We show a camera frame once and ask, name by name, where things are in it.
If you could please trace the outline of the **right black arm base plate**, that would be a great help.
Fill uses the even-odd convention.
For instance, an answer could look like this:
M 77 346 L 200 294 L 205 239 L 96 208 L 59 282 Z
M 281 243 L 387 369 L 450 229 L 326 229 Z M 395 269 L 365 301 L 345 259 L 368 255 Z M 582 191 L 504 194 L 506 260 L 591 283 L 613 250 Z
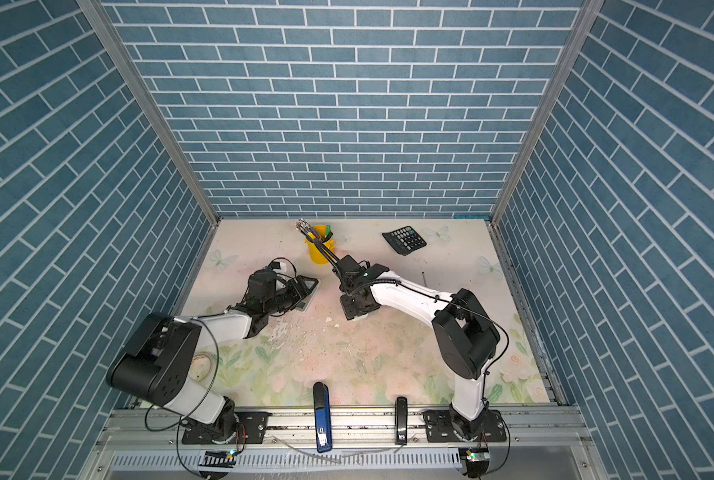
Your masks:
M 468 420 L 452 408 L 431 409 L 422 412 L 427 441 L 452 442 L 505 442 L 506 424 L 498 410 L 483 410 L 475 420 Z

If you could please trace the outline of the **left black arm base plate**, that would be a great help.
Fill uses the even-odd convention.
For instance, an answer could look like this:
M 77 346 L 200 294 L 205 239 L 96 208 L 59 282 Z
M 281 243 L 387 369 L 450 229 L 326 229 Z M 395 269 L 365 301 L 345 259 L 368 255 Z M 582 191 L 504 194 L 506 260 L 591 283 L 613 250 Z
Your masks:
M 185 445 L 262 444 L 269 418 L 270 413 L 265 411 L 232 411 L 212 424 L 189 418 L 181 441 Z

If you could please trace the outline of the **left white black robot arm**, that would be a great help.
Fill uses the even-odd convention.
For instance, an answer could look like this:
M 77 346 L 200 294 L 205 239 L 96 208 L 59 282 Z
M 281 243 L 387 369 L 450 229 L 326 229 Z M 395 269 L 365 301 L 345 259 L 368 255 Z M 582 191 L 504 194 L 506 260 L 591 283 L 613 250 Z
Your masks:
M 224 312 L 198 317 L 149 314 L 108 370 L 109 386 L 207 427 L 220 437 L 233 433 L 234 402 L 190 377 L 193 358 L 203 348 L 220 354 L 220 344 L 258 335 L 272 316 L 295 309 L 316 289 L 313 277 L 291 277 L 273 261 L 254 272 L 247 289 Z

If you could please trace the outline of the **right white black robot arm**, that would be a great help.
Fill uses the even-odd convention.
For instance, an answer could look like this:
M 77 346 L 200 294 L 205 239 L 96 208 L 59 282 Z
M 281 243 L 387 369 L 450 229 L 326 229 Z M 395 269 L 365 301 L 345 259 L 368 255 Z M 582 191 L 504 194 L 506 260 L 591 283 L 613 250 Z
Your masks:
M 347 255 L 335 262 L 340 302 L 346 318 L 362 319 L 393 308 L 429 326 L 441 357 L 456 375 L 451 410 L 467 426 L 486 409 L 486 364 L 495 358 L 501 334 L 476 295 L 460 289 L 441 292 L 406 280 L 380 264 L 362 265 Z

